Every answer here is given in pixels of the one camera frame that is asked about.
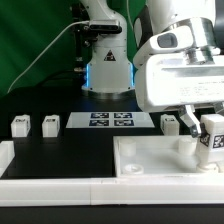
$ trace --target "small white block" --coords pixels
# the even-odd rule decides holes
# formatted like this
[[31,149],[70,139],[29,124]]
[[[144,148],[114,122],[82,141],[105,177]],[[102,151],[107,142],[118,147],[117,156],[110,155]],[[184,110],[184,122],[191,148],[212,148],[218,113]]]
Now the small white block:
[[196,139],[193,139],[191,137],[183,137],[180,138],[179,140],[178,151],[182,155],[192,156],[195,154],[196,147],[197,147]]
[[0,144],[0,177],[15,157],[14,144],[12,141],[3,141]]
[[136,142],[132,138],[122,138],[119,146],[122,156],[132,157],[136,154]]
[[44,138],[55,138],[60,130],[60,117],[58,115],[46,116],[42,123]]
[[27,137],[30,131],[30,116],[22,115],[16,116],[11,123],[11,132],[13,138],[23,138]]
[[201,123],[205,124],[206,131],[210,134],[224,133],[224,117],[220,114],[202,115]]
[[160,118],[160,128],[166,136],[179,135],[180,124],[173,115],[164,114]]

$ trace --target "white cube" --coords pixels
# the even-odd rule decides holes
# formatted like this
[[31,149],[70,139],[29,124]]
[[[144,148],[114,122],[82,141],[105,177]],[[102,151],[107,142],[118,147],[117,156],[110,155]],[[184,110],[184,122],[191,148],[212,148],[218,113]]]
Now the white cube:
[[198,139],[196,154],[203,163],[224,161],[224,117],[219,114],[201,116],[207,134]]
[[173,115],[164,114],[160,118],[160,128],[164,135],[179,135],[180,124]]
[[58,115],[46,116],[42,123],[44,138],[55,138],[60,130],[60,117]]
[[30,131],[30,116],[22,115],[16,116],[11,123],[11,132],[13,138],[23,138],[27,137]]

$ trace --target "black table surface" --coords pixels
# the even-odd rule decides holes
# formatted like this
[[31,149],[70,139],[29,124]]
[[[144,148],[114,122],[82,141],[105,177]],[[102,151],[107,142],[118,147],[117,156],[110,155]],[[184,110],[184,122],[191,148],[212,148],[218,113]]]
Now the black table surface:
[[[102,101],[70,87],[19,88],[0,100],[0,140],[13,140],[15,159],[1,179],[114,177],[113,136],[162,135],[161,114],[150,114],[155,128],[66,129],[71,112],[138,112],[135,98]],[[212,109],[197,111],[214,113]],[[29,114],[27,138],[12,139],[16,115]],[[46,115],[61,118],[58,138],[42,137]],[[189,130],[180,121],[180,134]],[[224,205],[111,205],[0,208],[0,223],[222,223]]]

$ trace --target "cable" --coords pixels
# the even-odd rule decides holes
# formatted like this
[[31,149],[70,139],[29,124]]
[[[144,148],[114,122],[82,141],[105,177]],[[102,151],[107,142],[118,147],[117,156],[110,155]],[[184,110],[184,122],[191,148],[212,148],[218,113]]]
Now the cable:
[[129,24],[131,26],[131,29],[132,31],[134,30],[134,27],[133,27],[133,24],[131,22],[131,15],[130,15],[130,7],[129,7],[129,0],[126,1],[127,3],[127,13],[128,13],[128,21],[129,21]]
[[65,73],[75,73],[75,72],[74,70],[62,70],[62,71],[54,72],[51,75],[47,76],[44,80],[39,82],[35,87],[41,87],[47,81],[52,80],[52,78],[59,76],[61,74],[65,74]]
[[32,67],[33,65],[48,51],[48,49],[72,26],[78,25],[78,24],[87,24],[89,21],[82,21],[82,22],[76,22],[72,23],[69,26],[67,26],[64,30],[61,31],[61,33],[37,56],[37,58],[13,81],[13,83],[10,85],[8,92],[9,93],[14,86],[14,84],[23,77]]

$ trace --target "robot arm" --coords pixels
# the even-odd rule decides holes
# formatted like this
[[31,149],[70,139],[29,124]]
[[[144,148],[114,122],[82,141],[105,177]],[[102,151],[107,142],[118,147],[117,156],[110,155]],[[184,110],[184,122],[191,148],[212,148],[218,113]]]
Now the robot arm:
[[119,99],[134,93],[133,67],[127,59],[127,23],[107,0],[80,0],[89,17],[86,32],[95,33],[92,59],[82,91],[100,99]]
[[134,25],[138,105],[146,112],[179,110],[192,137],[199,137],[200,172],[224,160],[224,117],[203,115],[199,122],[193,114],[195,107],[224,108],[217,4],[224,8],[220,0],[148,0]]

